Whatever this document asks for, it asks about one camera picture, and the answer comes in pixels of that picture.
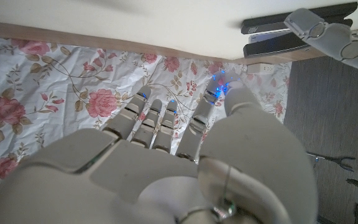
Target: wooden floor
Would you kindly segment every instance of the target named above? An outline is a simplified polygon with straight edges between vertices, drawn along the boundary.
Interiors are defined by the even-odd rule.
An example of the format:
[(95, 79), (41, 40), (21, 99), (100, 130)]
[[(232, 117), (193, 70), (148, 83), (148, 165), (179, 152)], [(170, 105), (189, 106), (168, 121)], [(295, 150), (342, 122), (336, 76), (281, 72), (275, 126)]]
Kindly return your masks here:
[(319, 192), (319, 215), (337, 223), (354, 223), (358, 188), (358, 70), (329, 57), (293, 62), (284, 120), (307, 151), (354, 156), (354, 172), (337, 164), (310, 161)]

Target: pink rose pattern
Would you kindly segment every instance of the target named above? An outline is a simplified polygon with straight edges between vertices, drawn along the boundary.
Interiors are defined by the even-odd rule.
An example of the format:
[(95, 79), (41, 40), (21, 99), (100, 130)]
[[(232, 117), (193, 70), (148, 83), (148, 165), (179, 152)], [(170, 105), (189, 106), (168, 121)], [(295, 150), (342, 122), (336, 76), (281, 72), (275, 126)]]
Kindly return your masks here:
[(179, 68), (179, 59), (176, 57), (167, 57), (164, 61), (165, 68), (170, 72), (174, 72)]
[(117, 109), (116, 97), (112, 95), (111, 90), (100, 89), (89, 94), (88, 113), (91, 117), (108, 117), (111, 112)]
[(0, 158), (0, 178), (4, 179), (17, 166), (17, 162), (9, 157)]
[(222, 62), (214, 62), (208, 67), (208, 71), (211, 72), (211, 74), (214, 74), (215, 72), (219, 71), (219, 69), (223, 68)]
[(12, 39), (11, 44), (13, 46), (18, 46), (19, 50), (26, 54), (44, 56), (50, 51), (49, 46), (45, 42)]
[(8, 124), (19, 124), (20, 119), (25, 115), (24, 106), (18, 100), (8, 100), (0, 97), (0, 122)]
[(157, 60), (157, 56), (154, 54), (144, 54), (147, 63), (154, 63)]

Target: robotic hand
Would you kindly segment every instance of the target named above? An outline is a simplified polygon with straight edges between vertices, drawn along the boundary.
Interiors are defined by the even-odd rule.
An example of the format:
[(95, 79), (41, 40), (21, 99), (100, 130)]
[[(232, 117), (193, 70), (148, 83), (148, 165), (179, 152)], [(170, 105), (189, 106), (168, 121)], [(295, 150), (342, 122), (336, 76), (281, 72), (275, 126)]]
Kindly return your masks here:
[[(227, 118), (200, 148), (221, 93)], [(102, 131), (79, 130), (21, 164), (0, 186), (0, 223), (314, 223), (303, 146), (236, 74), (213, 75), (175, 155), (173, 100), (153, 144), (160, 100), (126, 140), (149, 95), (143, 86)]]
[(358, 68), (358, 31), (344, 24), (328, 24), (307, 9), (291, 13), (284, 24), (322, 53)]

